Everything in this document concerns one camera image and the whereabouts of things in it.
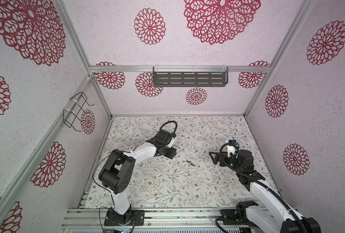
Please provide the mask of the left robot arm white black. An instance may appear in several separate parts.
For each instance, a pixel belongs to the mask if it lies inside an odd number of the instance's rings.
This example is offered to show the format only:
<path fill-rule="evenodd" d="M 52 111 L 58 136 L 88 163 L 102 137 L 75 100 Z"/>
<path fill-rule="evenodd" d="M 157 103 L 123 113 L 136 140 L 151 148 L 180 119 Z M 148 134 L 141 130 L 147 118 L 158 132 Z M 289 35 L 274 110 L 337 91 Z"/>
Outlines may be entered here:
<path fill-rule="evenodd" d="M 106 226 L 133 222 L 132 207 L 125 190 L 130 184 L 135 165 L 152 157 L 165 156 L 172 159 L 177 154 L 173 147 L 175 140 L 175 132 L 159 130 L 153 138 L 132 151 L 115 149 L 110 153 L 98 175 L 113 202 L 113 207 L 106 214 Z"/>

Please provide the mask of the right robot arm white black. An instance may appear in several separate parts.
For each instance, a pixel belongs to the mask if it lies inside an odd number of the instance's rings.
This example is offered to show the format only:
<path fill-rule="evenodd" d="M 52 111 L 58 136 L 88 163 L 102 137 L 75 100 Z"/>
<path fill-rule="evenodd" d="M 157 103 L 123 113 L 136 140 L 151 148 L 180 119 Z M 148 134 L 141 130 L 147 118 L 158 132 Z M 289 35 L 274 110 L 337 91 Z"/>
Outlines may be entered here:
<path fill-rule="evenodd" d="M 235 209 L 222 210 L 215 224 L 225 232 L 224 225 L 245 225 L 263 233 L 319 233 L 320 225 L 305 217 L 271 189 L 265 177 L 255 170 L 254 157 L 248 150 L 228 146 L 227 151 L 209 152 L 213 163 L 236 173 L 240 183 L 266 208 L 254 200 L 239 202 Z"/>

